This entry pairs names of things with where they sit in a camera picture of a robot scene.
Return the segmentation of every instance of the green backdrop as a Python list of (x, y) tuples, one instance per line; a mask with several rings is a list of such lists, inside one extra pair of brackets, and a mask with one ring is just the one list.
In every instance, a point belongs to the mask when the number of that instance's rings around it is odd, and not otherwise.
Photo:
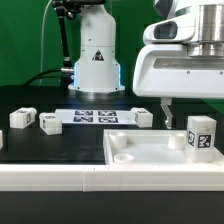
[[(40, 72), (41, 25), (49, 0), (1, 2), (0, 85), (20, 85)], [(153, 0), (107, 0), (105, 7), (117, 22), (116, 59), (122, 67), (122, 84), (131, 89), (137, 54), (143, 47), (146, 26), (160, 20)], [(73, 62), (80, 54), (80, 19), (66, 21)], [(44, 70), (62, 66), (62, 50), (56, 13), (49, 9), (45, 29)], [(44, 80), (42, 85), (59, 85)], [(224, 112), (223, 101), (208, 101)]]

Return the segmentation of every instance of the white plastic tray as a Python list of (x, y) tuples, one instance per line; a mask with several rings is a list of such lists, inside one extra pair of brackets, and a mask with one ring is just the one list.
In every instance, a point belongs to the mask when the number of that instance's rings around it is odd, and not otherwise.
[[(187, 159), (184, 150), (168, 147), (170, 136), (182, 135), (186, 131), (155, 131), (155, 130), (105, 130), (104, 153), (107, 165), (201, 165)], [(120, 161), (115, 161), (117, 155), (124, 155)], [(224, 162), (224, 156), (215, 148), (213, 163)]]

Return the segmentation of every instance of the warning label sticker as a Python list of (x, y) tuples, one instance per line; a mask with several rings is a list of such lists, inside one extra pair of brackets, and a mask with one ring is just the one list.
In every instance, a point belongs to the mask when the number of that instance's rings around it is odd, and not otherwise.
[(101, 54), (100, 50), (98, 50), (94, 55), (93, 61), (104, 61), (103, 55)]

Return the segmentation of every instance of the white cube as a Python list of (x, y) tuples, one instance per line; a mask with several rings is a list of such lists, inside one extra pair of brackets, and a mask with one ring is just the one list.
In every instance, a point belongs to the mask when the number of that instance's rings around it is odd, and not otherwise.
[(41, 113), (40, 128), (47, 135), (57, 135), (62, 133), (62, 121), (54, 113)]
[(212, 162), (216, 120), (208, 116), (189, 116), (185, 153), (193, 162)]
[(35, 121), (35, 108), (20, 108), (9, 115), (10, 128), (24, 129)]
[(145, 108), (132, 108), (135, 113), (135, 121), (140, 128), (151, 128), (153, 122), (153, 114)]
[(3, 137), (2, 137), (2, 131), (0, 131), (0, 149), (3, 147)]

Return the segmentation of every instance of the black table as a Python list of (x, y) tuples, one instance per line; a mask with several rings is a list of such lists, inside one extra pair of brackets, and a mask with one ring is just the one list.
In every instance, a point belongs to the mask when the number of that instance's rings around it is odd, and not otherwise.
[[(157, 98), (126, 96), (87, 101), (59, 87), (0, 87), (1, 164), (105, 164), (104, 129), (140, 129), (126, 125), (63, 125), (63, 134), (47, 136), (36, 122), (24, 130), (9, 129), (9, 113), (35, 107), (55, 109), (130, 110), (144, 107), (154, 114), (153, 129), (165, 129)], [(187, 116), (208, 115), (218, 121), (216, 147), (224, 149), (223, 115), (201, 100), (178, 99), (171, 107), (176, 129), (186, 129)], [(1, 223), (213, 223), (224, 222), (224, 192), (0, 192)]]

